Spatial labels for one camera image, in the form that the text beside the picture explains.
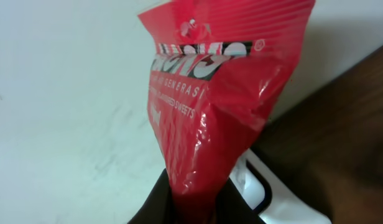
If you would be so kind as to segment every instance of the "dark brown surface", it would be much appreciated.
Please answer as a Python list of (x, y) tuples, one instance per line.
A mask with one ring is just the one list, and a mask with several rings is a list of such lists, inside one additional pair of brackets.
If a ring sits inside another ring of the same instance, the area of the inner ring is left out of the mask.
[(335, 224), (383, 224), (383, 47), (265, 128), (254, 145)]

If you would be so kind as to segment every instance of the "red plastic packaging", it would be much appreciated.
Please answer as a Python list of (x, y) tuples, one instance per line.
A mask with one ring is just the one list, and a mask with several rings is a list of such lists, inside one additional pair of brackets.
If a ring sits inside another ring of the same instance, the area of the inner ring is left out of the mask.
[(203, 222), (296, 67), (314, 0), (178, 0), (155, 41), (148, 113), (183, 222)]

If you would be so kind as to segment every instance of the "sweets bag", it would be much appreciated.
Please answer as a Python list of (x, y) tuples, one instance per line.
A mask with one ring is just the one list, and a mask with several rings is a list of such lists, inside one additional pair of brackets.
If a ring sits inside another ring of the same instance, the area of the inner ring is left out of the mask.
[(149, 120), (179, 219), (203, 222), (296, 67), (314, 0), (173, 0), (154, 38)]

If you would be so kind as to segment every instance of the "white object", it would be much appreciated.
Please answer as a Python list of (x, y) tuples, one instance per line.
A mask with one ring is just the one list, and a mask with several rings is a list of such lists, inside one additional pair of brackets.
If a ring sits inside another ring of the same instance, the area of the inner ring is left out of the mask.
[[(329, 218), (295, 196), (250, 149), (244, 155), (270, 185), (271, 202), (259, 214), (266, 224), (331, 224)], [(264, 186), (249, 170), (246, 172), (246, 184), (240, 193), (252, 209), (265, 199)]]

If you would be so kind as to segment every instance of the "brown wooden table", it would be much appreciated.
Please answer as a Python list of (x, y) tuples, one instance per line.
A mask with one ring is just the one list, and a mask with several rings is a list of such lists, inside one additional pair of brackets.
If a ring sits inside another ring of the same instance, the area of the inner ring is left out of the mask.
[(253, 146), (335, 224), (383, 224), (383, 47), (266, 127)]

